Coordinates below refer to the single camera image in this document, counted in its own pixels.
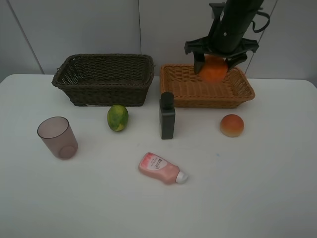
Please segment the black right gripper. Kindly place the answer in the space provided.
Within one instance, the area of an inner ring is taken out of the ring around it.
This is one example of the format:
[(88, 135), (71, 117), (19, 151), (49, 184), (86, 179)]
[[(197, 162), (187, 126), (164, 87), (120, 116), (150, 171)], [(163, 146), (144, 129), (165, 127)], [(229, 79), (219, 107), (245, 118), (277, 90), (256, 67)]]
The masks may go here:
[(247, 60), (245, 52), (256, 52), (256, 40), (244, 38), (252, 19), (248, 17), (218, 16), (214, 19), (207, 36), (187, 41), (185, 54), (194, 55), (194, 73), (199, 74), (205, 65), (205, 54), (225, 57), (227, 72)]

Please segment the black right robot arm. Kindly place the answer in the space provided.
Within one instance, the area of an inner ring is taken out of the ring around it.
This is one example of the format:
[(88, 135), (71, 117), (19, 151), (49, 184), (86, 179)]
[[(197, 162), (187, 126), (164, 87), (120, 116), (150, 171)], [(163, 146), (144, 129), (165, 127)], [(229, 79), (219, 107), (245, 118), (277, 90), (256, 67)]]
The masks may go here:
[(264, 31), (270, 24), (270, 15), (262, 12), (262, 0), (228, 0), (210, 3), (213, 23), (205, 37), (185, 42), (185, 54), (194, 55), (194, 73), (199, 74), (205, 65), (205, 55), (225, 59), (228, 69), (247, 60), (247, 52), (259, 48), (256, 40), (244, 35), (250, 25), (254, 33)]

